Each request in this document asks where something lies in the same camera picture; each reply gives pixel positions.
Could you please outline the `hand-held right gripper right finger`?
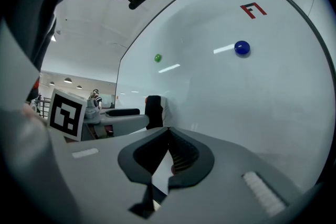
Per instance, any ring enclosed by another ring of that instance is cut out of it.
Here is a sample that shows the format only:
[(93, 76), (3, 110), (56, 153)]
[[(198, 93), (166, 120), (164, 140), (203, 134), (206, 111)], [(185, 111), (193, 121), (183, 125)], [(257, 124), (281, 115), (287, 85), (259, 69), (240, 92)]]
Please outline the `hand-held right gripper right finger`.
[(201, 133), (181, 130), (207, 145), (215, 162), (196, 186), (174, 189), (154, 213), (155, 224), (258, 224), (269, 219), (242, 176), (255, 172), (285, 204), (302, 192), (281, 171), (247, 148)]

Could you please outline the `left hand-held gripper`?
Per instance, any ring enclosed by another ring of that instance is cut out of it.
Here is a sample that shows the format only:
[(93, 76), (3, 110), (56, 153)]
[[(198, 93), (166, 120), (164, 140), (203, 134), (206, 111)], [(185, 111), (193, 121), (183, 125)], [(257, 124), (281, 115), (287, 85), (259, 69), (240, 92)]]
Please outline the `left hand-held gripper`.
[(70, 140), (89, 141), (96, 139), (91, 135), (88, 124), (101, 125), (104, 131), (113, 132), (113, 137), (134, 133), (149, 124), (149, 118), (139, 115), (139, 109), (108, 109), (105, 114), (108, 116), (102, 118), (93, 99), (55, 89), (51, 97), (48, 126), (59, 130)]

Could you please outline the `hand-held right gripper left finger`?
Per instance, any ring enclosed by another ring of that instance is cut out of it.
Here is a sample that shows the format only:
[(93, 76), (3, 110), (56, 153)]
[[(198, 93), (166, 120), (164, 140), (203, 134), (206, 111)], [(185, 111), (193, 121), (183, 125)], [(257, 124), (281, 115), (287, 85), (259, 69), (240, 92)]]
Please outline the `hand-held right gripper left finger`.
[(129, 181), (118, 164), (119, 152), (158, 128), (125, 136), (67, 143), (49, 128), (54, 155), (66, 185), (79, 207), (82, 224), (168, 224), (164, 210), (144, 219), (129, 211), (140, 203), (146, 185)]

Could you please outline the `black and white object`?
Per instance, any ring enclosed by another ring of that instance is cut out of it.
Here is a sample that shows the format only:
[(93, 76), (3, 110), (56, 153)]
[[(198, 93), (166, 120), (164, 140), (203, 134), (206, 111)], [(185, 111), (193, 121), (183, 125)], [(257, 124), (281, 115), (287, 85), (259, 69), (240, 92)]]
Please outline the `black and white object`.
[(149, 118), (147, 130), (170, 126), (170, 112), (167, 99), (161, 95), (148, 96), (145, 115)]

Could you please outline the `person's left forearm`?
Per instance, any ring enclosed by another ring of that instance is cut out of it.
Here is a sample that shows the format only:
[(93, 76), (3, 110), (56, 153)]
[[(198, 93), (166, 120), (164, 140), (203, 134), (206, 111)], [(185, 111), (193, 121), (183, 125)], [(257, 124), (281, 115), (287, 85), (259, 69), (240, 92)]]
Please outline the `person's left forearm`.
[(41, 124), (43, 124), (44, 126), (47, 125), (47, 121), (46, 119), (42, 118), (38, 113), (36, 113), (32, 107), (27, 104), (24, 103), (23, 108), (22, 108), (22, 114), (28, 118), (31, 118), (35, 121), (39, 121)]

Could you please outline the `black framed whiteboard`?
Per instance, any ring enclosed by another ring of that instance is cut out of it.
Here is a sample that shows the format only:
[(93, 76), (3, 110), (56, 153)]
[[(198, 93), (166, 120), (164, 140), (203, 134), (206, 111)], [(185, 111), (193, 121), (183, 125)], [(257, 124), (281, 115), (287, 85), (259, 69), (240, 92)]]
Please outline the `black framed whiteboard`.
[[(253, 2), (267, 15), (240, 8)], [(235, 53), (240, 40), (246, 56)], [(116, 94), (118, 106), (140, 109), (165, 97), (170, 126), (239, 144), (302, 190), (333, 166), (336, 73), (292, 0), (174, 0), (122, 57)]]

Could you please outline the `person's left hand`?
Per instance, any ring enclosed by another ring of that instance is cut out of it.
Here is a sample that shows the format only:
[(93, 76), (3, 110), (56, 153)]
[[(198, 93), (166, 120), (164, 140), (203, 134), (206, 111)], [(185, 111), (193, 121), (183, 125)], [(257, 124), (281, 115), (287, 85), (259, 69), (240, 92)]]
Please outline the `person's left hand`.
[(93, 125), (88, 124), (89, 131), (93, 138), (95, 139), (103, 139), (114, 137), (114, 131), (112, 125)]

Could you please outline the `black metal railing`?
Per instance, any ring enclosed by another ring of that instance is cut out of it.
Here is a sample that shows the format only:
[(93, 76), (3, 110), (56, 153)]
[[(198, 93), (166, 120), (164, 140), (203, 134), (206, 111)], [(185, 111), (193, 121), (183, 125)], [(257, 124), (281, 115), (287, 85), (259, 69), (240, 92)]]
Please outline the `black metal railing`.
[(41, 94), (39, 94), (35, 103), (37, 112), (42, 116), (47, 115), (49, 112), (50, 102), (51, 98), (42, 97)]

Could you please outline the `black arm sleeve red print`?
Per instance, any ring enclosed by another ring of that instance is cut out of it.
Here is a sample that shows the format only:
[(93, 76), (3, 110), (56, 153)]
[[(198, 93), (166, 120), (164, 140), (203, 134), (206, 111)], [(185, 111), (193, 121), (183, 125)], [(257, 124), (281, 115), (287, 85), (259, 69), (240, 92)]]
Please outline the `black arm sleeve red print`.
[(39, 82), (40, 82), (40, 79), (38, 78), (34, 84), (34, 86), (32, 87), (27, 99), (26, 99), (26, 102), (31, 102), (32, 100), (36, 99), (39, 95)]

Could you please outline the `person's white vest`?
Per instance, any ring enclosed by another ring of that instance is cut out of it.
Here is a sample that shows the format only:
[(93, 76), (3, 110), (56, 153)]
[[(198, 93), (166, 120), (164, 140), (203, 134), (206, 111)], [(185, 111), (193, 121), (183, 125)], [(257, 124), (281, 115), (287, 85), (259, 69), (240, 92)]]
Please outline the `person's white vest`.
[(0, 110), (22, 108), (39, 71), (26, 57), (6, 21), (0, 20)]

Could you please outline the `blue round magnet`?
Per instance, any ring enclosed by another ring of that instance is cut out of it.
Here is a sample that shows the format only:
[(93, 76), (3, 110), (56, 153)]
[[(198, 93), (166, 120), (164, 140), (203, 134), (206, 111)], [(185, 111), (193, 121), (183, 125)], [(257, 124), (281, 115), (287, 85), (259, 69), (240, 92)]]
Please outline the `blue round magnet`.
[(240, 40), (234, 44), (235, 53), (239, 56), (246, 56), (250, 53), (250, 45), (248, 42)]

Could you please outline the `red black logo sticker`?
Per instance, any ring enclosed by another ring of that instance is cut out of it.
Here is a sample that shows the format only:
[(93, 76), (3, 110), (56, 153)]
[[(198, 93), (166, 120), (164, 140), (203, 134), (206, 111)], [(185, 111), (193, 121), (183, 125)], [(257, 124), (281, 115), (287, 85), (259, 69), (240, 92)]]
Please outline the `red black logo sticker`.
[(241, 5), (240, 8), (251, 18), (255, 19), (255, 12), (258, 11), (263, 16), (266, 16), (267, 13), (262, 9), (256, 2)]

